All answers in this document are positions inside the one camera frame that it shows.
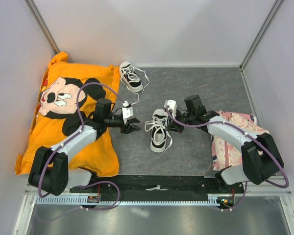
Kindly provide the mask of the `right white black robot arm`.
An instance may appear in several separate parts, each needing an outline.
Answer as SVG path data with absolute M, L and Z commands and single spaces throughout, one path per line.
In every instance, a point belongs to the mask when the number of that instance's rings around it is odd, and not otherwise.
M 187 110 L 180 112 L 176 101 L 167 100 L 164 108 L 170 124 L 168 130 L 182 133 L 184 127 L 201 129 L 213 137 L 219 137 L 230 143 L 242 156 L 242 163 L 228 166 L 215 174 L 214 185 L 217 191 L 227 192 L 233 184 L 252 182 L 260 185 L 274 174 L 281 172 L 285 183 L 280 188 L 287 188 L 289 180 L 284 171 L 284 162 L 273 137 L 268 133 L 254 134 L 230 123 L 215 111 L 207 111 L 198 95 L 184 100 Z

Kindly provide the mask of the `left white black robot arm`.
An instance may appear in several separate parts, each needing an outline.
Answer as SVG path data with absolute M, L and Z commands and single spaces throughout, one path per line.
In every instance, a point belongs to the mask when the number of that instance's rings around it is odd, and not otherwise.
M 98 181 L 87 169 L 69 169 L 69 162 L 81 150 L 97 141 L 108 128 L 119 128 L 122 134 L 140 130 L 136 124 L 133 107 L 123 103 L 120 114 L 111 111 L 109 99 L 99 99 L 95 110 L 83 119 L 82 125 L 71 135 L 49 148 L 37 149 L 28 183 L 47 194 L 60 195 L 66 188 L 81 186 L 86 192 L 94 192 Z

